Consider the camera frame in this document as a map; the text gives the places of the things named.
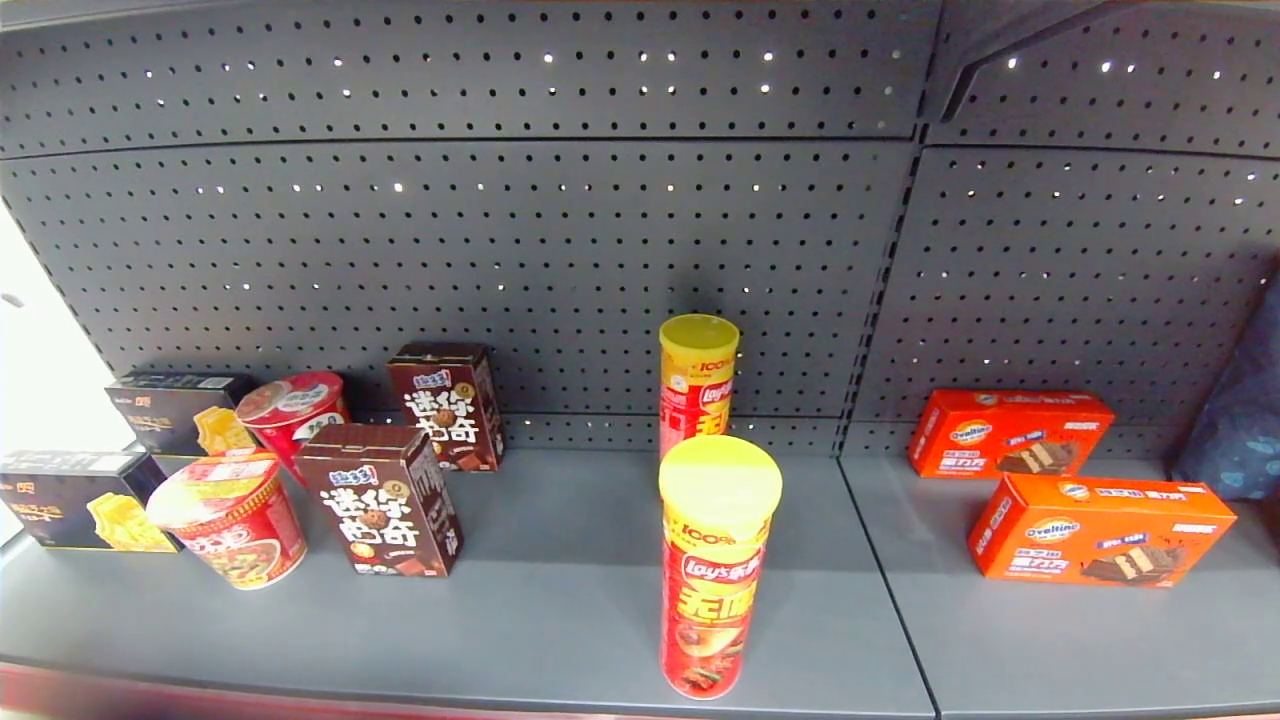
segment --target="instant noodle cup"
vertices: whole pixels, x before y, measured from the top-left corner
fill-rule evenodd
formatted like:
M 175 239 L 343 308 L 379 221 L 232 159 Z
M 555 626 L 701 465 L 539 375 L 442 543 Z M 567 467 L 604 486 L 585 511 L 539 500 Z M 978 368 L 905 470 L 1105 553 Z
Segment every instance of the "instant noodle cup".
M 325 425 L 349 423 L 337 373 L 302 373 L 255 389 L 236 406 L 236 418 L 275 451 L 300 483 L 293 456 Z
M 742 671 L 782 473 L 745 439 L 699 436 L 667 454 L 658 487 L 664 538 L 662 673 L 681 694 L 712 700 L 727 693 Z
M 147 519 L 178 536 L 233 587 L 265 588 L 307 552 L 279 466 L 275 455 L 259 448 L 201 457 L 151 493 Z
M 739 332 L 714 315 L 677 315 L 658 331 L 662 400 L 658 457 L 685 438 L 718 436 L 728 428 Z

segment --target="box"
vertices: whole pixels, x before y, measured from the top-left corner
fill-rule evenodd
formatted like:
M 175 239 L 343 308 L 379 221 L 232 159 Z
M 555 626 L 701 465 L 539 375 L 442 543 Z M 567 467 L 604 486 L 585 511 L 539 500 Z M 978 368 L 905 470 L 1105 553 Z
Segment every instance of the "box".
M 129 373 L 106 395 L 151 452 L 204 456 L 256 447 L 236 419 L 236 405 L 256 387 L 248 375 Z
M 462 528 L 425 430 L 325 425 L 294 460 L 357 573 L 449 574 Z
M 498 469 L 502 415 L 483 345 L 410 343 L 390 359 L 388 370 L 404 418 L 428 432 L 440 468 Z
M 164 479 L 145 452 L 23 450 L 0 459 L 0 500 L 45 547 L 178 552 L 143 511 Z
M 988 578 L 1167 588 L 1234 521 L 1201 483 L 1009 473 L 969 550 Z
M 909 457 L 927 478 L 1074 475 L 1114 419 L 1084 392 L 936 389 Z

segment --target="black snack box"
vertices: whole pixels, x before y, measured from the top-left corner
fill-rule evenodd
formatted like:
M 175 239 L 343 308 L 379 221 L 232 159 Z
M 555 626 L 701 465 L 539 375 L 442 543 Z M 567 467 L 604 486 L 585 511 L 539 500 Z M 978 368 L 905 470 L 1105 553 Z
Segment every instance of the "black snack box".
M 151 452 L 204 456 L 257 445 L 236 419 L 256 387 L 242 374 L 129 373 L 106 395 Z
M 0 500 L 45 547 L 178 552 L 143 511 L 164 479 L 145 452 L 20 450 L 0 459 Z

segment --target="red cylindrical can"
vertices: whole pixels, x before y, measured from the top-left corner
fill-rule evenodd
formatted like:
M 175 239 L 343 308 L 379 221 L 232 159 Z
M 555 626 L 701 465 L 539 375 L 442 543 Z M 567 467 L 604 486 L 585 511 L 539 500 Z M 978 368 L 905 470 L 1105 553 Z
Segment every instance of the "red cylindrical can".
M 236 418 L 257 439 L 275 451 L 280 462 L 302 484 L 293 456 L 325 425 L 349 423 L 337 373 L 302 373 L 255 389 L 236 406 Z
M 160 483 L 147 518 L 233 587 L 265 588 L 307 552 L 278 470 L 275 455 L 256 447 L 201 457 Z

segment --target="pegboard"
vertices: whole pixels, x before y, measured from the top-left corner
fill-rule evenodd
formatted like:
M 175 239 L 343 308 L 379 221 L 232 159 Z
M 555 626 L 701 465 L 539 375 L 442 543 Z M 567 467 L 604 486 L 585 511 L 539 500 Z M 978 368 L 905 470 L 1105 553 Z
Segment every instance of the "pegboard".
M 648 414 L 658 325 L 744 332 L 735 413 L 837 418 L 913 145 L 218 145 L 0 161 L 111 370 L 339 370 L 495 348 L 511 413 Z
M 938 1 L 274 1 L 5 33 L 0 156 L 387 138 L 911 137 Z
M 925 149 L 855 420 L 934 387 L 1096 392 L 1187 427 L 1275 263 L 1280 163 Z
M 906 455 L 915 423 L 850 423 L 844 455 Z M 1161 457 L 1180 439 L 1181 428 L 1167 425 L 1112 427 L 1093 448 L 1091 457 Z
M 1245 5 L 1111 3 L 986 61 L 929 141 L 1277 156 L 1277 13 Z

